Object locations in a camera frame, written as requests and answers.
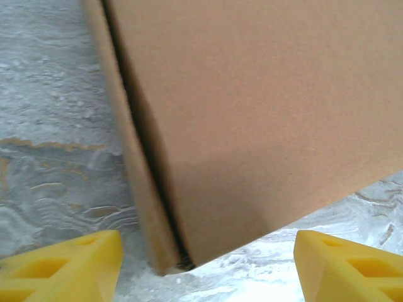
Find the brown cardboard paper box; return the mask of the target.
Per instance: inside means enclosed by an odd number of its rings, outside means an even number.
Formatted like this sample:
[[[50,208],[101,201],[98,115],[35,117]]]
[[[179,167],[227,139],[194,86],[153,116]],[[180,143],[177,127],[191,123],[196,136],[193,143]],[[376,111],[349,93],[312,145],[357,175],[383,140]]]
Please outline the brown cardboard paper box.
[[[81,0],[154,271],[403,170],[403,0]]]

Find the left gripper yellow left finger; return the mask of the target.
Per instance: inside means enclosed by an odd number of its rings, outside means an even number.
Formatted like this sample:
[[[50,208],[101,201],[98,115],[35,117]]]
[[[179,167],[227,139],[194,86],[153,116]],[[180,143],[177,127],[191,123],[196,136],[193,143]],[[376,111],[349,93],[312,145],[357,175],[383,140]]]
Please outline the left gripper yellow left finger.
[[[113,302],[122,265],[118,230],[0,260],[0,302]]]

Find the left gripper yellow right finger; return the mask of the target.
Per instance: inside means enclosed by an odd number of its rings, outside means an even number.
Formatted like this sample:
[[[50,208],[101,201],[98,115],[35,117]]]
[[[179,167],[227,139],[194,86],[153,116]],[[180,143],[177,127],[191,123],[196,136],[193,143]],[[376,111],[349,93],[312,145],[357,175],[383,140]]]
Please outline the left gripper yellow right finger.
[[[403,302],[403,256],[312,230],[293,257],[305,302]]]

